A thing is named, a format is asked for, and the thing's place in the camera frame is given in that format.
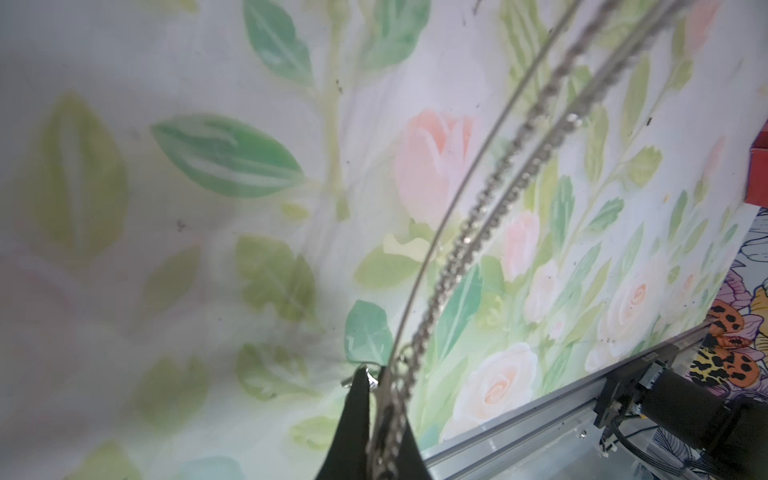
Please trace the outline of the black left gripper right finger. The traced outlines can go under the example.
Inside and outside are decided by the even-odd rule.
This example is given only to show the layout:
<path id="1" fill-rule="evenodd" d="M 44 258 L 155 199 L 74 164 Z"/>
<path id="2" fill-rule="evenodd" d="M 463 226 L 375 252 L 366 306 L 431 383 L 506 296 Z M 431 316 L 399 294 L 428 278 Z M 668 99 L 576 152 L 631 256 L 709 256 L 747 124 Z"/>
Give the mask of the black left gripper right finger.
<path id="1" fill-rule="evenodd" d="M 396 422 L 395 440 L 398 451 L 395 459 L 398 480 L 431 480 L 427 466 L 412 433 L 406 416 Z"/>

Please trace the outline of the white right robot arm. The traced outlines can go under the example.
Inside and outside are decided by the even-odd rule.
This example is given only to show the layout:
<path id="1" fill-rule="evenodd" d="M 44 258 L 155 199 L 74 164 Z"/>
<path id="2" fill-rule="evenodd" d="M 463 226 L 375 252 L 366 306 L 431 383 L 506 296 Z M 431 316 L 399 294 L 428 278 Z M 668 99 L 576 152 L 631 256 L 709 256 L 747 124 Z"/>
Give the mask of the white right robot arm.
<path id="1" fill-rule="evenodd" d="M 671 370 L 639 383 L 642 413 L 700 452 L 684 462 L 719 479 L 767 477 L 767 404 L 754 398 L 725 399 Z"/>

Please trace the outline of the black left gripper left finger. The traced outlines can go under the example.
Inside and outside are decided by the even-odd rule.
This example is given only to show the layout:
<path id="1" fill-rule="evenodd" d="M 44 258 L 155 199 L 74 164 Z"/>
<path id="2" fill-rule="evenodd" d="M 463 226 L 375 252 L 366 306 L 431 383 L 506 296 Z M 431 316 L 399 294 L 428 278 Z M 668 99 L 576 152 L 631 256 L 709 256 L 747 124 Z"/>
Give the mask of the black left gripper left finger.
<path id="1" fill-rule="evenodd" d="M 368 369 L 359 367 L 325 461 L 316 480 L 365 480 L 370 439 L 370 382 Z"/>

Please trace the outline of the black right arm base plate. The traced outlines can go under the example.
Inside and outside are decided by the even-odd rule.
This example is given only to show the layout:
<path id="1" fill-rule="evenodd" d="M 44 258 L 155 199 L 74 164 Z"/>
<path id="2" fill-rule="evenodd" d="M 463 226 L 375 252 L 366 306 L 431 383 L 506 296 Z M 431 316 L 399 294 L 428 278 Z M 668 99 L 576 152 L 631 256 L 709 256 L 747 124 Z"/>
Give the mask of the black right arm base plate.
<path id="1" fill-rule="evenodd" d="M 679 352 L 678 347 L 666 345 L 610 371 L 594 408 L 594 426 L 606 428 L 614 418 L 624 416 L 642 396 L 640 382 L 646 372 L 656 364 L 670 368 Z"/>

